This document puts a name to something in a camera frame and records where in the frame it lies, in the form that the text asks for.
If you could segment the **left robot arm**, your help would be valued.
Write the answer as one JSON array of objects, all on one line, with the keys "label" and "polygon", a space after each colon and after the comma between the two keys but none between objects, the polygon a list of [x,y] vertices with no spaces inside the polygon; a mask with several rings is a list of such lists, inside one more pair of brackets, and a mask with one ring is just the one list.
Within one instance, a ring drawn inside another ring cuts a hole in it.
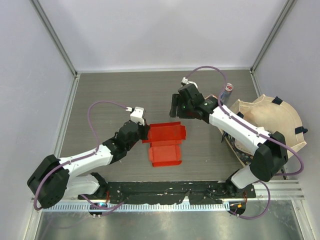
[{"label": "left robot arm", "polygon": [[102,177],[82,174],[122,160],[138,141],[147,140],[149,131],[148,124],[129,120],[95,149],[70,157],[46,156],[27,180],[34,209],[48,209],[71,194],[102,199],[107,192]]}]

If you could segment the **red paper box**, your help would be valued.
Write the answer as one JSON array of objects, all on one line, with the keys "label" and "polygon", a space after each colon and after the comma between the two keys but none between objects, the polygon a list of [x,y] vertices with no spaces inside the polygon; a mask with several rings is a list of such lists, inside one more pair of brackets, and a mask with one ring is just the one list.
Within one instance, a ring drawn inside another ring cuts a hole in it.
[{"label": "red paper box", "polygon": [[181,144],[186,139],[186,127],[181,122],[153,123],[148,139],[148,158],[153,167],[177,166],[182,163]]}]

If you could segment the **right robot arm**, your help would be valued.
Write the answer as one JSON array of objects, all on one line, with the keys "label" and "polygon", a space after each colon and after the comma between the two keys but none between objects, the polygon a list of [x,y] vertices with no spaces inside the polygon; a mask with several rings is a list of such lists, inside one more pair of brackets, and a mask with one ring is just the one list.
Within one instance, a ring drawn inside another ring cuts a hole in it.
[{"label": "right robot arm", "polygon": [[215,126],[240,141],[253,155],[252,162],[225,181],[226,193],[233,198],[257,181],[268,182],[288,161],[283,134],[271,134],[248,123],[223,105],[219,99],[204,98],[198,88],[185,84],[171,98],[170,117],[198,119]]}]

